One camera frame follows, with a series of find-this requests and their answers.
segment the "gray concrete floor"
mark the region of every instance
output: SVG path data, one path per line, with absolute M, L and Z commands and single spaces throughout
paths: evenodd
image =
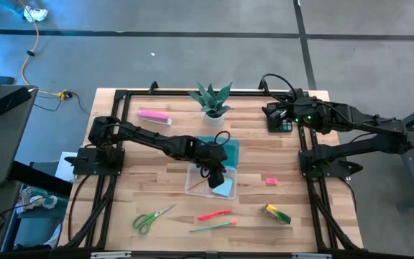
M 45 6 L 42 29 L 127 32 L 298 32 L 291 0 L 31 1 Z M 414 1 L 300 0 L 313 34 L 414 35 Z M 0 6 L 0 29 L 32 29 Z M 0 75 L 23 84 L 19 69 L 35 37 L 0 35 Z M 414 42 L 309 40 L 317 89 L 363 112 L 404 117 L 414 111 Z M 192 87 L 197 81 L 256 88 L 264 73 L 279 73 L 308 88 L 299 39 L 43 36 L 27 77 L 48 91 L 70 89 L 91 108 L 97 87 Z M 55 107 L 49 99 L 37 104 Z M 88 115 L 76 100 L 55 113 L 34 108 L 17 159 L 57 160 L 82 143 Z M 348 142 L 358 132 L 340 134 Z M 365 248 L 414 255 L 414 210 L 395 204 L 410 197 L 396 155 L 359 155 L 364 170 L 352 186 Z

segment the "black floor stripe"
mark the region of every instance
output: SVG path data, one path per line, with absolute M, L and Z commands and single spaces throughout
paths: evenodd
M 0 35 L 36 35 L 36 31 L 33 29 L 0 29 Z M 257 39 L 298 39 L 302 37 L 308 40 L 414 41 L 414 35 L 301 34 L 274 32 L 114 32 L 71 29 L 41 29 L 40 35 L 83 37 L 220 37 Z
M 293 0 L 295 6 L 296 23 L 300 35 L 306 35 L 303 15 L 301 14 L 299 0 Z M 300 37 L 301 51 L 303 52 L 303 63 L 305 65 L 306 78 L 308 79 L 309 90 L 316 90 L 316 78 L 314 77 L 313 65 L 311 64 L 311 56 L 309 55 L 308 40 L 306 37 Z
M 0 29 L 0 35 L 36 35 L 32 29 Z M 217 37 L 217 38 L 257 38 L 257 39 L 298 39 L 298 33 L 259 33 L 259 32 L 113 32 L 81 31 L 63 29 L 42 29 L 45 36 L 84 36 L 84 37 Z
M 309 40 L 397 40 L 414 41 L 414 35 L 331 35 L 306 34 Z

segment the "pink eraser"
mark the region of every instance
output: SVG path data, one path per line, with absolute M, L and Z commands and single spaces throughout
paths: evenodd
M 142 117 L 145 119 L 151 119 L 159 122 L 167 122 L 169 119 L 169 115 L 163 112 L 153 112 L 153 111 L 138 111 L 138 117 Z
M 277 184 L 277 179 L 274 178 L 266 178 L 267 184 Z

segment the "potted plant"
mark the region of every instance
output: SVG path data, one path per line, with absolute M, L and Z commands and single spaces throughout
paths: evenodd
M 199 104 L 201 104 L 202 112 L 205 112 L 204 121 L 211 126 L 221 126 L 224 122 L 225 112 L 231 109 L 230 106 L 223 105 L 223 103 L 228 99 L 229 92 L 231 90 L 231 84 L 223 87 L 216 95 L 213 91 L 212 84 L 208 85 L 207 90 L 198 83 L 199 92 L 201 95 L 190 91 L 188 92 L 193 99 L 195 99 Z

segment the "white pot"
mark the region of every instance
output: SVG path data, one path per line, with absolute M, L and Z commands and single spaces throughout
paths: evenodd
M 218 118 L 212 118 L 210 116 L 208 116 L 207 114 L 204 115 L 204 122 L 207 123 L 207 125 L 212 126 L 212 127 L 219 127 L 221 125 L 223 125 L 224 123 L 224 115 L 226 113 L 224 113 L 223 115 L 221 115 Z

